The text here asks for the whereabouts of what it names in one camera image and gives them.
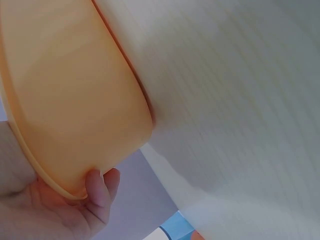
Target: orange plastic container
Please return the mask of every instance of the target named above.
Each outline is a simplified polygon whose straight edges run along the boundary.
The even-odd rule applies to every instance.
[[[90,0],[0,1],[0,91],[37,173],[68,199],[86,197],[152,132],[147,102]]]

